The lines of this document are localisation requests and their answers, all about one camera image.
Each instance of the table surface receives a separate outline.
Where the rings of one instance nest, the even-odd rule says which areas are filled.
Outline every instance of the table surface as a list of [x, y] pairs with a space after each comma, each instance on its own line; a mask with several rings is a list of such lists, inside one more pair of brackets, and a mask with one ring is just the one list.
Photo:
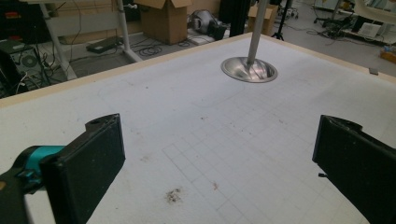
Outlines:
[[[368, 223], [312, 162], [322, 114], [396, 146], [392, 77], [263, 36], [278, 71], [252, 84], [220, 64], [249, 35], [0, 100], [0, 170], [34, 145], [67, 145], [120, 113], [126, 162], [89, 223]], [[179, 189], [179, 200], [167, 193]], [[46, 192], [27, 196], [53, 223]]]

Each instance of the white table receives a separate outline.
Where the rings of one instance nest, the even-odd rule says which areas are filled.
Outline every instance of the white table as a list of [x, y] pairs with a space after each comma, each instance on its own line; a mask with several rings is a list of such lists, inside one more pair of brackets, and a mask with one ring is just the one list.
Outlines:
[[[140, 57], [131, 50], [128, 39], [128, 28], [125, 20], [125, 11], [122, 0], [117, 0], [118, 11], [97, 13], [90, 15], [77, 15], [68, 17], [51, 17], [45, 4], [62, 3], [63, 0], [21, 0], [28, 4], [39, 4], [43, 12], [44, 20], [49, 29], [52, 42], [56, 48], [61, 67], [68, 80], [77, 78], [76, 73], [71, 67], [69, 61], [64, 55], [58, 36], [85, 34], [95, 31], [103, 31], [110, 29], [122, 30], [123, 52], [132, 62], [141, 62]], [[92, 0], [76, 0], [75, 2], [92, 1]]]
[[[311, 158], [322, 114], [395, 146], [393, 78], [266, 36], [257, 55], [277, 79], [223, 74], [248, 46], [241, 35], [0, 100], [0, 171], [120, 113], [126, 162], [89, 223], [368, 223]], [[27, 201], [53, 223], [46, 192]]]

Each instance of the metal pole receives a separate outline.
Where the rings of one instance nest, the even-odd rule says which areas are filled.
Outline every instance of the metal pole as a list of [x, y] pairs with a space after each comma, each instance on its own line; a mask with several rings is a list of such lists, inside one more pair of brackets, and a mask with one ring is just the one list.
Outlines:
[[262, 35], [262, 24], [264, 23], [267, 4], [268, 0], [261, 0], [259, 2], [259, 9], [257, 11], [256, 21], [254, 22], [253, 35], [251, 37], [250, 49], [247, 56], [247, 67], [253, 65], [256, 60], [257, 47], [259, 46], [260, 36]]

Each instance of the computer tower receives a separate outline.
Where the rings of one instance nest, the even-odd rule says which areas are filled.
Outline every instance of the computer tower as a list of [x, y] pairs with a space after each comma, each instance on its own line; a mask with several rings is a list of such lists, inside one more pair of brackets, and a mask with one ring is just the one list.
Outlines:
[[0, 82], [7, 95], [49, 84], [35, 49], [15, 40], [0, 41]]

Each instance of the gray floor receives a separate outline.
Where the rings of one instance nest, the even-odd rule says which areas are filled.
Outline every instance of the gray floor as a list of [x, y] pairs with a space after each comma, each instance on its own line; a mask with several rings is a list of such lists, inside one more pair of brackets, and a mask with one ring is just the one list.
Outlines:
[[[290, 18], [286, 20], [282, 30], [282, 36], [286, 42], [312, 49], [363, 67], [375, 68], [379, 72], [396, 77], [396, 63], [386, 61], [379, 57], [379, 51], [382, 48], [380, 45], [375, 45], [372, 42], [356, 38], [342, 37], [337, 40], [332, 40], [320, 35], [314, 35], [314, 33], [324, 30], [320, 23], [314, 23], [315, 17], [318, 15], [321, 18], [329, 18], [332, 13], [323, 10], [314, 10], [312, 8], [313, 4], [314, 2], [312, 0], [293, 2], [292, 6], [298, 9], [299, 18]], [[336, 19], [346, 16], [347, 15], [337, 14]], [[277, 22], [274, 25], [274, 33], [278, 31], [279, 21], [280, 17], [277, 18]], [[143, 34], [131, 35], [130, 40], [133, 51], [143, 60], [196, 46], [190, 42], [186, 42], [188, 43], [187, 45], [168, 46], [155, 40], [147, 39]], [[103, 53], [103, 55], [98, 55], [89, 53], [85, 50], [85, 47], [89, 44], [90, 43], [63, 46], [66, 55], [72, 58], [71, 64], [78, 77], [85, 77], [129, 63], [128, 60], [122, 56], [120, 49], [109, 50]], [[50, 55], [51, 44], [43, 44], [40, 45], [40, 47], [42, 47], [42, 51]], [[65, 81], [61, 69], [56, 70], [52, 77], [54, 78], [54, 83]]]

